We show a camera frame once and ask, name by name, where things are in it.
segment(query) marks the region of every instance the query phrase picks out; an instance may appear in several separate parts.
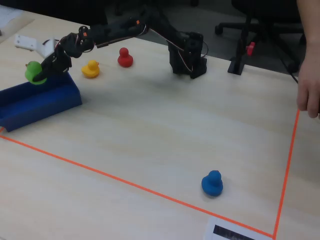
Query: rubber duck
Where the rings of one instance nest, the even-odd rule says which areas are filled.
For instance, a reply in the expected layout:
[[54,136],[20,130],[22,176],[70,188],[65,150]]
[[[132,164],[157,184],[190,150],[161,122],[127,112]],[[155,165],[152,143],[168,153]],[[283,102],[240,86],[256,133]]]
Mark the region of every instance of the rubber duck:
[[88,62],[88,65],[82,67],[81,71],[87,78],[95,78],[100,73],[100,69],[98,66],[98,62],[96,62],[95,60],[90,60]]
[[24,73],[25,78],[34,85],[40,85],[47,81],[47,79],[43,79],[41,81],[34,81],[34,77],[42,72],[41,64],[37,61],[31,61],[26,66],[26,71]]
[[202,179],[201,186],[203,191],[212,197],[217,197],[224,189],[221,173],[217,170],[209,172],[208,176]]
[[120,51],[120,56],[118,57],[118,63],[120,66],[124,68],[131,67],[131,65],[134,63],[134,58],[129,55],[129,50],[125,47],[121,48]]

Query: paper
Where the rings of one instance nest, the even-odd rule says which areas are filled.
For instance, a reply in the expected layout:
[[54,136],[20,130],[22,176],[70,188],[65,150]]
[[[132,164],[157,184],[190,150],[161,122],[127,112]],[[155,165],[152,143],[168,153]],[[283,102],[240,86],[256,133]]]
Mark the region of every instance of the paper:
[[242,226],[210,217],[203,240],[272,240],[270,237]]
[[22,10],[0,5],[0,29],[6,26],[12,19],[20,16]]

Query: floor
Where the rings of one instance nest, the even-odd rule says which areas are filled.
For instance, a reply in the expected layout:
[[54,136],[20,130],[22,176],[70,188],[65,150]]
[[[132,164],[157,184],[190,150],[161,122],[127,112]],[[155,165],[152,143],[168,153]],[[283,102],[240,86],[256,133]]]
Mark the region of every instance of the floor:
[[[229,60],[235,55],[240,31],[225,29],[220,36],[214,33],[215,26],[221,22],[241,23],[245,21],[245,16],[232,7],[231,0],[200,0],[198,7],[191,7],[189,0],[163,0],[162,2],[163,11],[174,27],[180,31],[194,31],[204,35],[204,40],[209,47],[209,56]],[[140,9],[140,7],[129,8],[124,11],[123,16],[116,16],[114,6],[110,4],[106,7],[106,15],[109,23],[112,23],[117,18],[136,15]],[[299,45],[300,37],[301,34],[284,34],[282,36],[302,62],[306,49]],[[165,40],[153,32],[140,38],[159,44],[167,44]],[[289,59],[285,55],[283,57],[285,62],[289,64]],[[245,56],[243,60],[247,65],[287,73],[274,49],[267,42],[257,44],[253,55],[251,57]]]

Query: blue rubber duck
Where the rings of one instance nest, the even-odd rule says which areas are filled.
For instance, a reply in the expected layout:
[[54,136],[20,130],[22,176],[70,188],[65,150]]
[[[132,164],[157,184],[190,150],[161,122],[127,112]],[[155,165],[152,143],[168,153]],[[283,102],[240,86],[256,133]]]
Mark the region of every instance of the blue rubber duck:
[[203,191],[209,196],[219,196],[222,193],[222,189],[224,189],[221,173],[217,170],[211,171],[208,176],[202,179],[201,186]]

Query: red object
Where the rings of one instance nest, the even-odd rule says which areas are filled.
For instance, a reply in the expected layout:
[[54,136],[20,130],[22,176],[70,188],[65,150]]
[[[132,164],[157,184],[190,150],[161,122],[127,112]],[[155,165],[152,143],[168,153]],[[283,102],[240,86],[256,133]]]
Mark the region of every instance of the red object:
[[120,56],[118,57],[118,63],[120,66],[124,68],[131,67],[131,65],[134,63],[134,58],[129,54],[129,51],[127,48],[123,47],[119,51]]
[[254,41],[252,41],[250,43],[249,46],[246,47],[246,53],[249,55],[249,56],[252,56],[252,53],[254,52],[254,48],[256,46],[256,43]]

